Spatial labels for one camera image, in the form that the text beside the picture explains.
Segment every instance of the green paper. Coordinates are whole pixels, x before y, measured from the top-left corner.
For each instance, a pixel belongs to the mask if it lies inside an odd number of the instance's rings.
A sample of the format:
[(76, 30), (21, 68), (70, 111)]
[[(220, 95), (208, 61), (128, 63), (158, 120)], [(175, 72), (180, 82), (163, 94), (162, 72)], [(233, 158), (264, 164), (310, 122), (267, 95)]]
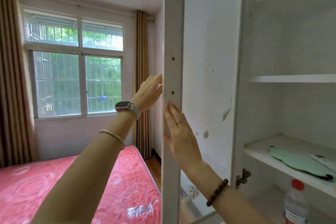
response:
[(269, 147), (269, 151), (274, 158), (281, 160), (291, 168), (320, 176), (323, 179), (330, 179), (330, 176), (332, 176), (332, 172), (328, 168), (311, 159), (310, 156), (300, 155), (272, 146)]

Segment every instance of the metal hinge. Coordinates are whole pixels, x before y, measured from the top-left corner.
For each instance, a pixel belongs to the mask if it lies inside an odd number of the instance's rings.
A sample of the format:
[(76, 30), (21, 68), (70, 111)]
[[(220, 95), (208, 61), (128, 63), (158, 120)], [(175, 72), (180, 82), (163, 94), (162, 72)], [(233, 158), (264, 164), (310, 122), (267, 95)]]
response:
[(243, 174), (240, 178), (239, 175), (236, 176), (236, 186), (235, 189), (239, 189), (239, 186), (241, 184), (246, 184), (247, 183), (247, 178), (251, 176), (251, 172), (247, 171), (245, 168), (243, 169)]

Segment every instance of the curtain rod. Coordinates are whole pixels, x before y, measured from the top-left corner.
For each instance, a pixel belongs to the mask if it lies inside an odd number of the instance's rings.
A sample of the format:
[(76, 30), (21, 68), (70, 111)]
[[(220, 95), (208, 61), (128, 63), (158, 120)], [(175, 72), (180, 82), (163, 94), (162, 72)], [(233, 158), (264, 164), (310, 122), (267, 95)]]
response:
[[(86, 6), (86, 7), (90, 7), (90, 8), (95, 8), (95, 9), (99, 9), (99, 10), (104, 10), (104, 11), (113, 12), (113, 13), (116, 13), (116, 14), (132, 16), (132, 17), (135, 16), (135, 13), (123, 12), (123, 11), (119, 11), (119, 10), (108, 9), (108, 8), (94, 6), (94, 5), (87, 5), (87, 4), (84, 4), (84, 3), (74, 2), (74, 1), (70, 1), (70, 0), (54, 0), (54, 1), (61, 1), (61, 2), (69, 3), (69, 4), (72, 4), (72, 5)], [(154, 16), (147, 16), (147, 19), (150, 20), (150, 21), (154, 21), (155, 17)]]

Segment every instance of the white wardrobe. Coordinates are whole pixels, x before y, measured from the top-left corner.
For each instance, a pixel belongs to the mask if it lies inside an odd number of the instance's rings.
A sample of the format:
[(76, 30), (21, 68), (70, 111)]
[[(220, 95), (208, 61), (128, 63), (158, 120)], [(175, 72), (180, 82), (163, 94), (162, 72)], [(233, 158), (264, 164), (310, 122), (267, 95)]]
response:
[[(164, 11), (163, 101), (181, 105), (204, 160), (233, 187), (248, 170), (239, 190), (275, 224), (292, 179), (308, 224), (336, 223), (336, 173), (322, 180), (268, 149), (336, 163), (336, 0), (165, 0)], [(192, 184), (166, 145), (162, 161), (162, 224), (181, 223)], [(187, 199), (194, 223), (222, 222), (201, 195)]]

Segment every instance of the red bottle cap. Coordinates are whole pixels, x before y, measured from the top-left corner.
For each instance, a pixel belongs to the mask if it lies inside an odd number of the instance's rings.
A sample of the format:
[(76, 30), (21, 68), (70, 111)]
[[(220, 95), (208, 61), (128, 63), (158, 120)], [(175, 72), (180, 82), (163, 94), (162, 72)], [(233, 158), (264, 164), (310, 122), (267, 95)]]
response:
[(299, 180), (292, 180), (292, 187), (299, 191), (303, 191), (305, 189), (304, 183)]

